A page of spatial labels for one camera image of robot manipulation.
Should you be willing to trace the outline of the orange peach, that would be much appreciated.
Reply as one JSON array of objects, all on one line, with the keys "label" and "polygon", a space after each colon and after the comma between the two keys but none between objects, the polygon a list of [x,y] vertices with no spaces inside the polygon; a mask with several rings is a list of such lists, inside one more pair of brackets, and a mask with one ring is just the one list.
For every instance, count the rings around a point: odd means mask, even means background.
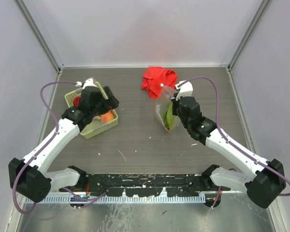
[{"label": "orange peach", "polygon": [[108,123],[109,121],[112,121],[115,118],[112,111],[109,111],[103,115],[101,115],[101,122],[103,124]]}]

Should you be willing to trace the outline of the green leafy vegetable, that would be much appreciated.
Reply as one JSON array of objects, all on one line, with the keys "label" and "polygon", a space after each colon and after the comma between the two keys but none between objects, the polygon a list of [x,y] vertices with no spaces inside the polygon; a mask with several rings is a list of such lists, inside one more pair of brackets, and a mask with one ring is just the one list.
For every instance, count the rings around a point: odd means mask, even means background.
[{"label": "green leafy vegetable", "polygon": [[171,130],[173,120],[173,102],[171,101],[167,107],[167,110],[162,115],[162,121],[167,130]]}]

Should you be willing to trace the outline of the clear zip top bag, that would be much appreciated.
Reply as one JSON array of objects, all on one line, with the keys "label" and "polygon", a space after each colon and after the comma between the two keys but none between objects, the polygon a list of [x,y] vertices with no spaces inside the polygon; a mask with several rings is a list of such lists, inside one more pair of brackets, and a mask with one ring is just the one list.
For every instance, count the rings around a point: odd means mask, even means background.
[{"label": "clear zip top bag", "polygon": [[[160,87],[161,87],[161,92],[155,100],[155,115],[157,117],[157,120],[160,122],[160,124],[165,128],[162,121],[162,115],[167,110],[169,103],[174,98],[175,90],[164,84],[161,84]],[[171,133],[179,125],[179,122],[180,122],[179,117],[174,116],[171,130],[167,130],[166,128],[165,130],[168,133]]]}]

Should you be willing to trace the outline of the green plastic basket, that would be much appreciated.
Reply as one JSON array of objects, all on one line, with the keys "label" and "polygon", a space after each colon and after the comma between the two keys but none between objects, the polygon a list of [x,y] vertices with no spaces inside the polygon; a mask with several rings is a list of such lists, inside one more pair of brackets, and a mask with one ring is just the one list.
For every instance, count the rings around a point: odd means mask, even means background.
[{"label": "green plastic basket", "polygon": [[[73,106],[74,99],[81,96],[82,88],[77,88],[71,92],[65,94],[64,98],[68,105],[68,107]],[[113,114],[113,119],[109,120],[108,122],[101,122],[101,120],[92,120],[90,124],[88,124],[81,132],[85,139],[92,138],[118,124],[118,114],[115,110],[112,110],[111,113]]]}]

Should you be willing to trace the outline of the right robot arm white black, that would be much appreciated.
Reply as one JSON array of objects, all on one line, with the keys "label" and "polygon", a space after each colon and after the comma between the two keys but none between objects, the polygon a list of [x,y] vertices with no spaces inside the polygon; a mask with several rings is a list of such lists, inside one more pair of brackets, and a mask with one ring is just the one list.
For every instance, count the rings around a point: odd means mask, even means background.
[{"label": "right robot arm white black", "polygon": [[194,97],[172,98],[172,113],[178,116],[195,141],[226,157],[240,172],[211,165],[202,173],[202,184],[207,190],[217,186],[246,193],[261,208],[269,205],[286,188],[283,164],[262,158],[228,136],[214,121],[202,115]]}]

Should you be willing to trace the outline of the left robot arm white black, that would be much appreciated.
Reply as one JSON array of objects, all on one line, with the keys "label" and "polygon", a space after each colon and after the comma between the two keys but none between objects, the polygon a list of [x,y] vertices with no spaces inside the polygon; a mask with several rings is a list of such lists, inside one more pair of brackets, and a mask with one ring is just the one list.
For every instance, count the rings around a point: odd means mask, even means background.
[{"label": "left robot arm white black", "polygon": [[100,116],[118,107],[119,101],[108,86],[87,86],[81,92],[78,106],[65,110],[53,131],[22,159],[14,158],[8,165],[10,185],[34,203],[41,202],[49,192],[72,187],[87,187],[86,172],[75,167],[51,172],[47,170],[62,149]]}]

